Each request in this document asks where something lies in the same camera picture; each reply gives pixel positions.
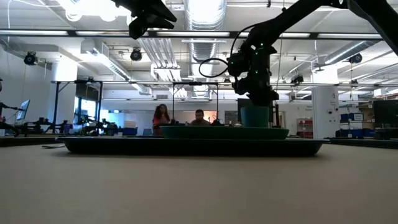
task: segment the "man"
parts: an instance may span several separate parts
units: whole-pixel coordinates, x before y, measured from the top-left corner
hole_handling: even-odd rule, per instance
[[[192,126],[208,126],[210,125],[210,122],[207,120],[203,119],[205,116],[205,112],[203,110],[196,110],[195,112],[195,118],[192,122]]]

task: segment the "ceiling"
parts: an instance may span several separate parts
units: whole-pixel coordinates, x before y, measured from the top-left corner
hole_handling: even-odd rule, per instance
[[[55,0],[24,0],[31,4],[41,5],[57,5]],[[7,18],[7,4],[8,0],[0,1],[0,28],[8,28]],[[295,0],[286,1],[272,1],[272,7],[265,7],[267,1],[248,1],[248,0],[228,0],[228,7],[226,9],[226,17],[224,20],[223,30],[237,31],[243,27],[251,24],[266,21],[274,18],[281,13],[281,7],[285,5],[289,7]],[[388,1],[392,7],[398,8],[398,0]],[[175,30],[185,30],[185,18],[183,1],[182,0],[167,0],[169,8],[177,17],[178,21],[175,23]],[[12,1],[9,7],[9,22],[12,29],[77,29],[77,30],[106,30],[119,29],[127,30],[126,17],[119,16],[113,22],[105,22],[99,16],[83,16],[77,22],[71,22],[65,17],[65,10],[62,7],[38,7],[29,4]],[[348,10],[334,10],[329,7],[323,7],[296,25],[292,26],[288,31],[290,32],[350,32],[350,33],[375,33],[373,27],[364,19],[359,18]],[[117,61],[120,66],[130,72],[130,75],[136,80],[148,80],[151,78],[148,71],[150,71],[151,61],[145,56],[140,62],[132,62],[129,58],[133,47],[140,47],[138,41],[130,38],[98,38],[99,42],[104,42],[109,47],[109,56]],[[172,39],[173,51],[177,59],[178,65],[181,67],[182,77],[188,77],[190,73],[189,52],[188,45],[182,43],[183,39]],[[13,47],[15,51],[20,51],[18,45],[29,44],[45,44],[56,45],[84,61],[85,56],[81,54],[81,43],[84,38],[71,37],[12,37],[11,42],[16,43]],[[239,40],[235,45],[238,48],[242,40]],[[303,60],[306,60],[314,55],[328,55],[351,41],[346,40],[278,40],[273,46],[278,53],[271,57],[271,72],[273,76],[272,82],[279,80],[289,82],[289,72],[300,65]],[[217,55],[222,56],[223,52],[229,52],[232,44],[231,39],[225,39],[225,43],[219,44]],[[361,52],[364,59],[363,62],[372,60],[373,58],[385,54],[377,60],[372,60],[368,63],[360,64],[354,67],[351,72],[351,65],[349,63],[338,63],[338,77],[340,82],[347,82],[351,78],[358,77],[367,73],[372,73],[376,70],[398,63],[398,58],[395,54],[387,54],[391,51],[390,47],[385,42],[380,42],[365,51]],[[38,56],[47,58],[49,61],[56,62],[57,55],[51,54],[51,58],[45,52],[39,52]],[[225,68],[224,65],[215,65],[213,73],[219,73]],[[80,75],[92,75],[97,79],[115,78],[110,70],[101,67],[94,62],[81,63],[79,69]],[[307,82],[310,81],[310,74],[303,74]],[[377,83],[388,80],[389,83],[398,83],[398,72],[393,70],[379,77],[366,80],[366,83]]]

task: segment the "robotic arm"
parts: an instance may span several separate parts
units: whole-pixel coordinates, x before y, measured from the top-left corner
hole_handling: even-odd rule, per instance
[[[228,71],[235,77],[233,88],[237,94],[249,93],[256,106],[269,106],[272,100],[279,99],[270,86],[270,55],[277,52],[272,44],[285,30],[320,6],[349,9],[366,19],[398,54],[398,31],[392,26],[398,21],[398,14],[386,0],[299,0],[290,8],[283,8],[283,13],[274,19],[251,26],[238,53],[232,54],[231,49]],[[248,72],[248,76],[238,81],[242,72]]]

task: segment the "person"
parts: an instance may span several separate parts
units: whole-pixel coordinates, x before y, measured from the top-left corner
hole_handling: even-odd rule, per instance
[[[208,126],[210,122],[204,119],[205,112],[203,110],[196,110],[195,119],[191,122],[193,126]]]
[[[167,106],[161,104],[156,107],[154,119],[152,120],[153,125],[153,135],[154,136],[161,136],[162,130],[160,129],[161,124],[169,124],[170,123],[170,116],[167,112]]]

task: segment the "desk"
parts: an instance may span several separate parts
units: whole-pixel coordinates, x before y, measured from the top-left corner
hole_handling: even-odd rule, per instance
[[[0,223],[398,223],[397,171],[396,150],[331,144],[244,159],[4,147]]]

